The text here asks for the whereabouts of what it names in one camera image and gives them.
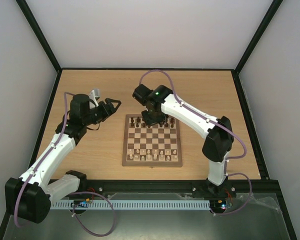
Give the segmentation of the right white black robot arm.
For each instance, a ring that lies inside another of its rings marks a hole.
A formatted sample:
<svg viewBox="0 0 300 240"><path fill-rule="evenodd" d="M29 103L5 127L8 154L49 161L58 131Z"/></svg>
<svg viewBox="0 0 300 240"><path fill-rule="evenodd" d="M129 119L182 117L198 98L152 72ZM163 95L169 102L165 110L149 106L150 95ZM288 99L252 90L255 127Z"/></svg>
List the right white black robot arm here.
<svg viewBox="0 0 300 240"><path fill-rule="evenodd" d="M230 120L208 115L178 98L173 91L160 85L151 90L138 85L132 94L145 110L141 112L146 126L162 124L168 117L175 118L197 132L203 139L202 153L209 160L206 188L214 196L226 189L227 160L234 142Z"/></svg>

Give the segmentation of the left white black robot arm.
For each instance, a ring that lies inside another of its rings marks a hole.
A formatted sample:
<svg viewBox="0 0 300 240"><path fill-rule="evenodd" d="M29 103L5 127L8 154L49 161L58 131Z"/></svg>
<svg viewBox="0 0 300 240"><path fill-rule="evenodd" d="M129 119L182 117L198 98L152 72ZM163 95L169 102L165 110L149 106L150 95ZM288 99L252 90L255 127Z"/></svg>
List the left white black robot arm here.
<svg viewBox="0 0 300 240"><path fill-rule="evenodd" d="M104 122L121 106L121 101L106 98L98 100L95 91L73 94L64 102L62 122L47 148L19 178L11 177L5 184L7 211L20 227L19 219L41 223L51 206L62 198L85 188L87 176L68 171L62 178L50 182L64 158L78 145L90 125Z"/></svg>

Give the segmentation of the wooden chess board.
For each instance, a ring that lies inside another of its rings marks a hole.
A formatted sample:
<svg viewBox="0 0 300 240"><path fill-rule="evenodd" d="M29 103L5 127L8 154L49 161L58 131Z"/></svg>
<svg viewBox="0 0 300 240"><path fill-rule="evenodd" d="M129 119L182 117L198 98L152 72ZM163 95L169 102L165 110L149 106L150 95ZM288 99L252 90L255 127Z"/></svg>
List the wooden chess board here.
<svg viewBox="0 0 300 240"><path fill-rule="evenodd" d="M134 127L131 127L131 117L134 118ZM136 127L137 117L140 117L139 127ZM169 127L163 127L160 124L151 125L148 128L146 125L142 127L144 119L140 114L127 114L125 116L124 124L124 139L122 151L122 166L124 167L182 167L182 148L181 148L181 135L180 123L174 118L174 127L171 127L170 120L174 117L168 117ZM134 150L133 160L130 160L130 149ZM158 150L157 160L153 160L154 150ZM150 150L151 160L147 159L147 150ZM164 160L160 160L160 151L163 151ZM178 156L178 160L174 161L174 155ZM166 156L170 156L170 161L166 160Z"/></svg>

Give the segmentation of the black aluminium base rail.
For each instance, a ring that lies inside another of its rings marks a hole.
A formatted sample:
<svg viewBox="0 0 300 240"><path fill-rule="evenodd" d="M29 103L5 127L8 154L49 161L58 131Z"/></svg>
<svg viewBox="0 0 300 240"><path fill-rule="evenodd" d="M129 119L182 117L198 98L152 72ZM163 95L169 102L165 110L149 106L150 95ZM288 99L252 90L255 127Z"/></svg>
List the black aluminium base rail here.
<svg viewBox="0 0 300 240"><path fill-rule="evenodd" d="M226 180L223 186L213 187L207 180L87 180L87 189L104 195L114 193L175 193L190 194L194 198L223 200L231 195L248 193L252 187L253 195L275 194L283 196L277 180Z"/></svg>

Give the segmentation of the black frame post left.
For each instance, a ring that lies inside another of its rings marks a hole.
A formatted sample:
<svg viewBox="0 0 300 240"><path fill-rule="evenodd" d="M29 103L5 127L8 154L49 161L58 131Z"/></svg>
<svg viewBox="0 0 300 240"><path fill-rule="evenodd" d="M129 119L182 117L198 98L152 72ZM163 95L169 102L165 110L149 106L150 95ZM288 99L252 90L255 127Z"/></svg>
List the black frame post left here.
<svg viewBox="0 0 300 240"><path fill-rule="evenodd" d="M41 47L43 48L45 54L47 55L48 59L50 60L53 68L58 73L62 70L55 54L53 53L52 48L50 47L38 21L36 20L31 8L29 7L26 0L16 0L20 10L22 11L24 17L26 18L29 26L31 27L33 33L35 34L37 40L39 41Z"/></svg>

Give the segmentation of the black frame post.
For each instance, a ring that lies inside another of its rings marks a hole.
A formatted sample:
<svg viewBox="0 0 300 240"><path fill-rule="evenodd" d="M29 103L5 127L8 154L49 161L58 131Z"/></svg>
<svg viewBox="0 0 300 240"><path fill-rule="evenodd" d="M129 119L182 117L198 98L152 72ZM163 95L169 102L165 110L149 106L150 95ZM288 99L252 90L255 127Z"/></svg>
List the black frame post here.
<svg viewBox="0 0 300 240"><path fill-rule="evenodd" d="M58 73L62 70L55 54L53 53L52 48L50 47L38 21L36 20L31 8L29 7L26 0L16 0L20 10L22 11L24 17L26 18L29 26L31 27L33 33L35 34L37 40L39 41L41 47L43 48L45 54L47 55L48 59L50 60L53 68Z"/></svg>
<svg viewBox="0 0 300 240"><path fill-rule="evenodd" d="M248 62L250 56L252 55L253 51L255 50L257 44L259 43L260 39L262 38L263 34L265 33L266 29L268 28L269 24L271 23L272 19L276 15L277 11L279 10L283 0L273 0L266 11L264 17L262 18L260 24L258 25L253 37L251 38L247 48L245 49L243 55L241 56L237 66L232 71L232 73L237 76L243 70L244 66Z"/></svg>

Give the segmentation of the black frame post right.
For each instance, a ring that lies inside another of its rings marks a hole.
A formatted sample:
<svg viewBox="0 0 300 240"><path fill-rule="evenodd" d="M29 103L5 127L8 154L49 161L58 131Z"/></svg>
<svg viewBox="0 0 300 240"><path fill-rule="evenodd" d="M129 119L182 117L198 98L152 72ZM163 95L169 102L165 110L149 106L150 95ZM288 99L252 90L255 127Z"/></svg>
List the black frame post right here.
<svg viewBox="0 0 300 240"><path fill-rule="evenodd" d="M243 55L241 56L237 66L232 71L232 73L237 76L243 70L244 66L248 62L250 56L252 55L253 51L255 50L257 44L259 43L260 39L262 38L263 34L265 33L266 29L268 28L269 24L271 23L272 19L276 15L277 11L279 10L283 0L273 0L266 11L264 17L262 18L260 24L258 25L253 37L251 38L247 48L245 49Z"/></svg>

